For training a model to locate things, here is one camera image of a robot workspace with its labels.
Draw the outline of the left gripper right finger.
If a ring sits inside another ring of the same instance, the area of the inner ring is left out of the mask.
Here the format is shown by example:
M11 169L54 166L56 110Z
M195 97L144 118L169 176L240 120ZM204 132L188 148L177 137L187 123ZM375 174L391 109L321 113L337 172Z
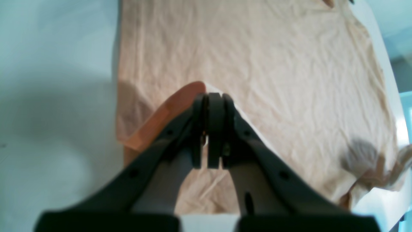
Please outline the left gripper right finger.
M272 152L223 95L224 169L230 172L241 218L237 232L379 232L372 216L357 216L313 190Z

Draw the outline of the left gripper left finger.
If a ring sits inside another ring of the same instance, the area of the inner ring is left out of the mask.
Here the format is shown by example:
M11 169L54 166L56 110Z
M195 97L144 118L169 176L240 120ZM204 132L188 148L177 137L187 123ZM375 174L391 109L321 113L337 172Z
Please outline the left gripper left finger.
M36 232L180 232L177 195L201 167L204 94L116 178L83 202L44 212Z

